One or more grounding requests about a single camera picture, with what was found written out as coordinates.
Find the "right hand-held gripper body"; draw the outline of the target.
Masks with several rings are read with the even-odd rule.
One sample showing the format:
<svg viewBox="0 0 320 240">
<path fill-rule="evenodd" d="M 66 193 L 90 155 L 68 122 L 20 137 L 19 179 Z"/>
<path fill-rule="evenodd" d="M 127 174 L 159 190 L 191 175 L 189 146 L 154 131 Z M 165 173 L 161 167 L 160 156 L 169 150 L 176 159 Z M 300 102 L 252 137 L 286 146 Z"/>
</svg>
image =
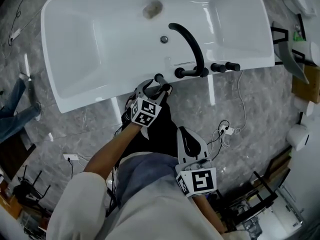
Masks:
<svg viewBox="0 0 320 240">
<path fill-rule="evenodd" d="M 208 195 L 217 190 L 217 172 L 212 160 L 205 151 L 197 158 L 175 166 L 176 181 L 187 198 Z"/>
</svg>

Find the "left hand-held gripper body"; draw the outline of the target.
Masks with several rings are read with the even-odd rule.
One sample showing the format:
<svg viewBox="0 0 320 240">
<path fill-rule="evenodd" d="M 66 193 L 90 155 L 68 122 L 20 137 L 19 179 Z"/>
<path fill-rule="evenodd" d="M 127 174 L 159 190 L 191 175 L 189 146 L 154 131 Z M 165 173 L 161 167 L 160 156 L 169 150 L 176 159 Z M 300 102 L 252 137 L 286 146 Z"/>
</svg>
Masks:
<svg viewBox="0 0 320 240">
<path fill-rule="evenodd" d="M 161 111 L 161 102 L 150 102 L 147 94 L 136 94 L 136 100 L 131 105 L 131 121 L 137 125 L 148 128 Z"/>
</svg>

